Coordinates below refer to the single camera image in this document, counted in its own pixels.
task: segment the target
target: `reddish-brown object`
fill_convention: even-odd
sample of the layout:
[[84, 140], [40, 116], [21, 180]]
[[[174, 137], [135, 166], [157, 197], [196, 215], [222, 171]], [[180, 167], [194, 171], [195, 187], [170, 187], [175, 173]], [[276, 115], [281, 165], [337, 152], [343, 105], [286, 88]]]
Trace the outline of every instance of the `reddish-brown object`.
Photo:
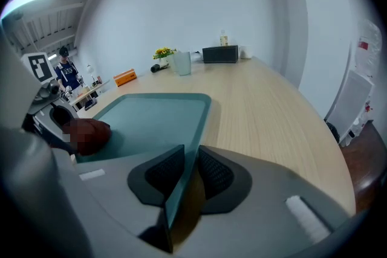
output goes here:
[[110, 125], [92, 118], [75, 118], [62, 129], [70, 134], [71, 147], [83, 156], [98, 152], [111, 137]]

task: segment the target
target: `brown floor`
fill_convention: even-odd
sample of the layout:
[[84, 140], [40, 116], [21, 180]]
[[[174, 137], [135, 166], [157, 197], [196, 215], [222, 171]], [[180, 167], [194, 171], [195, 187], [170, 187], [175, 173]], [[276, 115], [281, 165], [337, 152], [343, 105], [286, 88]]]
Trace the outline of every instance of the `brown floor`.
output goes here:
[[350, 171], [358, 213], [369, 208], [380, 191], [387, 148], [372, 123], [366, 124], [349, 146], [340, 148]]

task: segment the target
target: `man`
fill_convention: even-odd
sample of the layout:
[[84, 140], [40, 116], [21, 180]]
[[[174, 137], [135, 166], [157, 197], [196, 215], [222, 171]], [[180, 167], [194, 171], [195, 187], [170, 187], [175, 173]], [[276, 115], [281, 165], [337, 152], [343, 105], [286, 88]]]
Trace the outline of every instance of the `man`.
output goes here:
[[79, 83], [83, 83], [82, 76], [78, 75], [78, 70], [75, 68], [74, 64], [68, 58], [68, 50], [65, 47], [60, 48], [59, 50], [60, 62], [58, 66], [55, 67], [55, 72], [58, 76], [57, 81], [59, 83], [60, 89], [68, 97], [68, 86], [71, 87], [73, 98], [78, 97], [82, 87]]

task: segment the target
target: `clear bottle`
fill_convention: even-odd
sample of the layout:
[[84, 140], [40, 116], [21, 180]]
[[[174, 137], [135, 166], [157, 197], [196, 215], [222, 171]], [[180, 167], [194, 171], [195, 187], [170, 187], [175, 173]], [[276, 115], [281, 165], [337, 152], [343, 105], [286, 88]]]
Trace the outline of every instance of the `clear bottle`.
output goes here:
[[222, 30], [220, 34], [220, 46], [227, 47], [228, 45], [229, 45], [229, 38], [226, 36], [226, 32]]

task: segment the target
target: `table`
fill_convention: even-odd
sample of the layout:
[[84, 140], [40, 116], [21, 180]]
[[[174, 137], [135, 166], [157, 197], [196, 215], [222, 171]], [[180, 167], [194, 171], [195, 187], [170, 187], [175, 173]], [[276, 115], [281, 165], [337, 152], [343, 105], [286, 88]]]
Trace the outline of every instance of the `table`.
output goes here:
[[92, 118], [121, 95], [146, 92], [209, 95], [201, 144], [282, 164], [355, 214], [350, 174], [330, 130], [292, 84], [258, 59], [193, 63], [189, 76], [169, 69], [149, 73], [102, 94], [78, 116]]
[[77, 104], [78, 102], [80, 102], [81, 100], [83, 100], [84, 98], [86, 98], [87, 96], [89, 96], [91, 93], [93, 93], [93, 92], [95, 92], [96, 90], [98, 90], [99, 88], [101, 88], [103, 85], [109, 83], [109, 81], [110, 81], [110, 80], [107, 80], [106, 82], [104, 82], [104, 83], [102, 83], [102, 84], [100, 84], [100, 85], [98, 85], [98, 86], [96, 86], [96, 87], [90, 89], [88, 92], [82, 94], [81, 96], [77, 97], [75, 100], [69, 102], [68, 104], [71, 105], [71, 106], [73, 106], [75, 109], [77, 109], [76, 104]]

